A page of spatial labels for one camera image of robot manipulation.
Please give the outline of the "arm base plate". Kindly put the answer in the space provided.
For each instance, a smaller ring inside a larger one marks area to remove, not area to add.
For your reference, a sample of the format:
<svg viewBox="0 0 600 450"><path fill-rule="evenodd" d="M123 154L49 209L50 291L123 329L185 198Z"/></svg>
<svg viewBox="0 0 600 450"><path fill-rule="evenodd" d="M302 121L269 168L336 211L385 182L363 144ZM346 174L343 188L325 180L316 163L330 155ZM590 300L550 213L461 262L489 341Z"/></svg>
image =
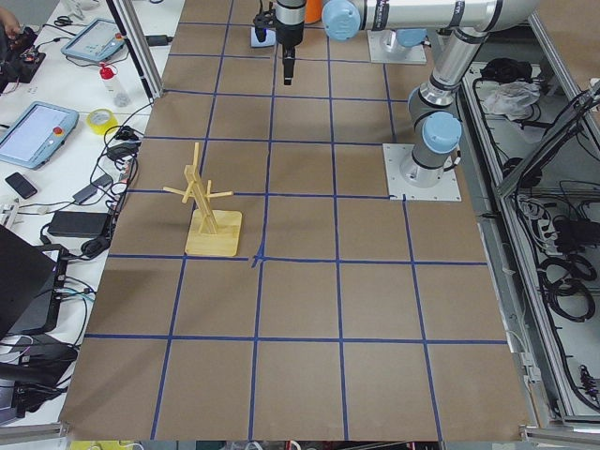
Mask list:
<svg viewBox="0 0 600 450"><path fill-rule="evenodd" d="M393 201L460 202L458 179L448 157L441 168L426 169L413 160L413 144L382 146L387 192Z"/></svg>
<svg viewBox="0 0 600 450"><path fill-rule="evenodd" d="M368 31L367 41L372 63L424 65L427 57L424 28Z"/></svg>

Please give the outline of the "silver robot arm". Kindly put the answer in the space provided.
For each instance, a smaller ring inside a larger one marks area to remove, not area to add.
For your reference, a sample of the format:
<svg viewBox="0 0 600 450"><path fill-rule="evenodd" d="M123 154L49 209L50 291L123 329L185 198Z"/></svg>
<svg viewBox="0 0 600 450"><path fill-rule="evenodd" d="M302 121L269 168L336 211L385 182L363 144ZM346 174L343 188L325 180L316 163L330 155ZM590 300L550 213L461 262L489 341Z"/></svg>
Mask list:
<svg viewBox="0 0 600 450"><path fill-rule="evenodd" d="M411 94L409 111L417 135L399 165L403 178L419 188L435 186L462 126L448 112L476 53L492 32L525 21L535 1L326 1L322 23L327 36L346 41L361 30L442 28L452 34L427 82Z"/></svg>

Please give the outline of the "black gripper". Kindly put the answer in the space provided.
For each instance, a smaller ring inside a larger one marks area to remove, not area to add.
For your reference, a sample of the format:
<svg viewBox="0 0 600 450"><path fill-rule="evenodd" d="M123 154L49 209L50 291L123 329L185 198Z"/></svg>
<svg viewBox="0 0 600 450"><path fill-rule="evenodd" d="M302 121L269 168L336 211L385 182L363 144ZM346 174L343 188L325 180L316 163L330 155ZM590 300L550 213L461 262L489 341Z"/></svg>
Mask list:
<svg viewBox="0 0 600 450"><path fill-rule="evenodd" d="M304 35L306 1L277 0L275 12L277 42L284 47L282 54L283 83L291 85L295 65L294 47L302 42Z"/></svg>

